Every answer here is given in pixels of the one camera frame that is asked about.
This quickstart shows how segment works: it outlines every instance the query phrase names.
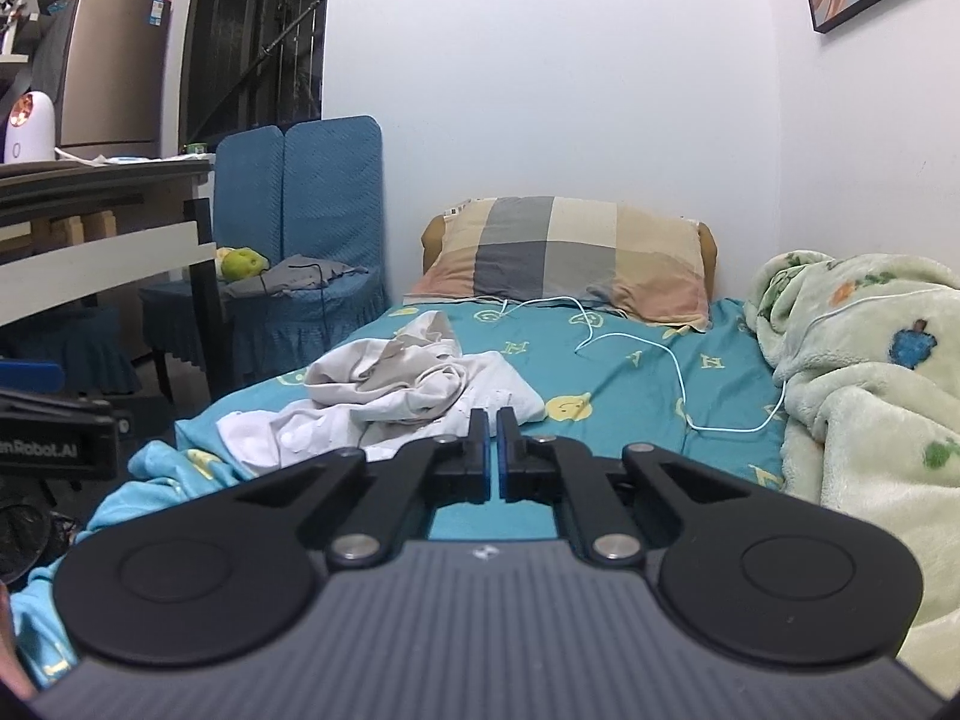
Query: crumpled white shirt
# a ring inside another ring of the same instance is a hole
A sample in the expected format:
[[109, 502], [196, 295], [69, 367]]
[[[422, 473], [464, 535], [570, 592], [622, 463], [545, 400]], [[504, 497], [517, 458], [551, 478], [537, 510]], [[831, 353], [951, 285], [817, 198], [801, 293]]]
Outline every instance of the crumpled white shirt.
[[467, 434], [472, 409], [511, 406], [517, 422], [544, 418], [544, 399], [499, 352], [464, 355], [446, 314], [427, 311], [395, 338], [362, 338], [312, 362], [309, 400], [281, 412], [233, 412], [217, 422], [235, 459], [261, 474], [342, 446], [369, 461], [394, 456], [410, 440]]

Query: white cable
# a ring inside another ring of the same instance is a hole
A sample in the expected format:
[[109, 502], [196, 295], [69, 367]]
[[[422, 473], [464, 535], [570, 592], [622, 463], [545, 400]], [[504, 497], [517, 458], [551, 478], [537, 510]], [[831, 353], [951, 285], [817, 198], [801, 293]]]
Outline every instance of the white cable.
[[69, 151], [64, 151], [58, 146], [54, 147], [54, 151], [56, 151], [59, 156], [69, 160], [70, 162], [79, 162], [80, 165], [87, 165], [88, 167], [104, 167], [104, 165], [107, 164], [106, 162], [94, 162], [92, 159], [83, 159], [83, 157], [78, 157], [75, 154], [71, 154]]
[[860, 300], [854, 300], [853, 303], [847, 303], [846, 305], [840, 306], [840, 308], [833, 309], [833, 311], [827, 311], [825, 314], [820, 314], [819, 317], [815, 317], [813, 322], [810, 322], [805, 329], [803, 329], [803, 335], [800, 336], [800, 341], [797, 341], [797, 348], [794, 349], [792, 354], [797, 354], [800, 351], [800, 347], [803, 346], [803, 342], [806, 340], [806, 334], [810, 332], [810, 328], [813, 327], [817, 322], [822, 322], [823, 319], [830, 319], [830, 317], [836, 317], [837, 314], [843, 314], [847, 309], [853, 308], [853, 306], [858, 306], [860, 303], [869, 303], [871, 300], [889, 300], [890, 298], [910, 298], [911, 295], [926, 295], [927, 293], [939, 293], [943, 290], [952, 290], [956, 292], [954, 288], [948, 287], [947, 285], [942, 285], [939, 287], [933, 287], [929, 290], [916, 290], [912, 293], [896, 293], [895, 295], [868, 295], [867, 298], [861, 298]]
[[639, 341], [640, 343], [646, 343], [647, 346], [656, 346], [656, 348], [662, 349], [662, 350], [665, 351], [668, 355], [670, 355], [670, 359], [673, 361], [674, 370], [677, 372], [677, 381], [680, 383], [680, 400], [683, 402], [683, 418], [686, 420], [686, 424], [688, 424], [693, 430], [696, 430], [696, 431], [698, 431], [698, 432], [704, 432], [704, 433], [705, 433], [705, 432], [711, 432], [711, 433], [759, 433], [759, 432], [760, 432], [761, 430], [763, 430], [767, 425], [770, 424], [770, 421], [774, 418], [774, 416], [776, 415], [776, 413], [779, 411], [779, 408], [781, 408], [781, 406], [784, 405], [784, 396], [785, 396], [785, 393], [786, 393], [786, 387], [785, 387], [785, 386], [782, 386], [782, 387], [781, 387], [781, 394], [779, 395], [779, 400], [776, 401], [776, 408], [774, 408], [774, 410], [772, 410], [772, 411], [769, 413], [769, 415], [767, 415], [767, 418], [766, 418], [765, 420], [763, 420], [763, 423], [760, 424], [760, 425], [757, 425], [757, 427], [755, 427], [755, 428], [712, 428], [712, 427], [701, 427], [700, 425], [695, 424], [694, 421], [690, 418], [689, 414], [686, 413], [686, 384], [685, 384], [685, 382], [683, 381], [683, 373], [680, 372], [680, 361], [677, 359], [677, 355], [675, 355], [675, 354], [673, 353], [673, 351], [672, 351], [668, 346], [664, 346], [662, 343], [657, 343], [656, 341], [647, 341], [646, 338], [640, 338], [640, 337], [638, 337], [638, 336], [632, 336], [630, 333], [603, 333], [602, 336], [597, 336], [596, 338], [594, 338], [594, 336], [593, 336], [593, 325], [590, 324], [589, 317], [587, 316], [587, 310], [584, 309], [584, 306], [582, 305], [582, 303], [579, 302], [579, 300], [577, 300], [577, 298], [570, 298], [570, 296], [568, 296], [568, 295], [564, 295], [564, 296], [562, 296], [561, 298], [537, 298], [536, 300], [526, 300], [525, 302], [517, 303], [517, 305], [515, 305], [514, 307], [512, 307], [512, 309], [510, 309], [510, 311], [507, 311], [507, 310], [506, 310], [506, 309], [507, 309], [507, 301], [504, 300], [504, 301], [503, 301], [503, 307], [500, 309], [500, 316], [498, 317], [498, 319], [502, 319], [503, 317], [506, 317], [508, 314], [512, 314], [512, 312], [515, 312], [518, 308], [521, 308], [522, 306], [530, 305], [531, 303], [552, 303], [552, 302], [555, 302], [555, 301], [557, 301], [557, 300], [569, 300], [570, 302], [574, 303], [574, 304], [577, 306], [577, 308], [580, 309], [580, 314], [581, 314], [581, 316], [584, 318], [584, 324], [587, 325], [587, 338], [585, 338], [584, 341], [580, 341], [580, 343], [577, 344], [577, 346], [573, 349], [573, 353], [574, 353], [574, 354], [576, 354], [577, 352], [579, 352], [581, 349], [585, 348], [586, 346], [589, 346], [589, 345], [590, 345], [591, 343], [593, 343], [594, 341], [600, 341], [602, 338], [630, 338], [630, 339], [633, 340], [633, 341]]
[[416, 300], [410, 303], [404, 303], [403, 306], [422, 306], [428, 303], [438, 303], [442, 305], [446, 304], [457, 304], [457, 303], [506, 303], [507, 301], [503, 298], [497, 298], [494, 295], [471, 295], [469, 298], [436, 298], [435, 296], [431, 299], [431, 295], [418, 295]]

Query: wooden desk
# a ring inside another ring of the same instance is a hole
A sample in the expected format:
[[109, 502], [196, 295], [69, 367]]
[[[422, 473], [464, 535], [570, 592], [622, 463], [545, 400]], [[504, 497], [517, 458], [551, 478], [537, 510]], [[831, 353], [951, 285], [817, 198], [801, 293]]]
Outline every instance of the wooden desk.
[[210, 163], [199, 159], [104, 167], [63, 162], [0, 165], [0, 227], [131, 206], [149, 212], [153, 203], [181, 206], [172, 223], [161, 221], [0, 266], [0, 325], [189, 266], [210, 396], [218, 399], [233, 391], [229, 336], [214, 266], [210, 205], [197, 191], [209, 171]]

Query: light green blanket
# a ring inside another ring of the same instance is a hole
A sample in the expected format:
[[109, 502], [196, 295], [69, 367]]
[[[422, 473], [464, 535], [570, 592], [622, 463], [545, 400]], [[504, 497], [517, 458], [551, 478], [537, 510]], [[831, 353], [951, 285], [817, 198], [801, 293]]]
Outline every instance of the light green blanket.
[[920, 257], [794, 251], [763, 267], [745, 307], [786, 382], [786, 490], [910, 548], [925, 590], [901, 659], [944, 694], [960, 686], [958, 288]]

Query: plaid pillowcase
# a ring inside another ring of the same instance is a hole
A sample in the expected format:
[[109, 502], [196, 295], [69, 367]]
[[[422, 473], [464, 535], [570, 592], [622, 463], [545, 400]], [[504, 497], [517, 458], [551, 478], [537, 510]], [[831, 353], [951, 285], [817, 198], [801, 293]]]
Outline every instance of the plaid pillowcase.
[[446, 217], [443, 251], [405, 303], [577, 298], [647, 322], [709, 323], [696, 223], [569, 197], [473, 200]]

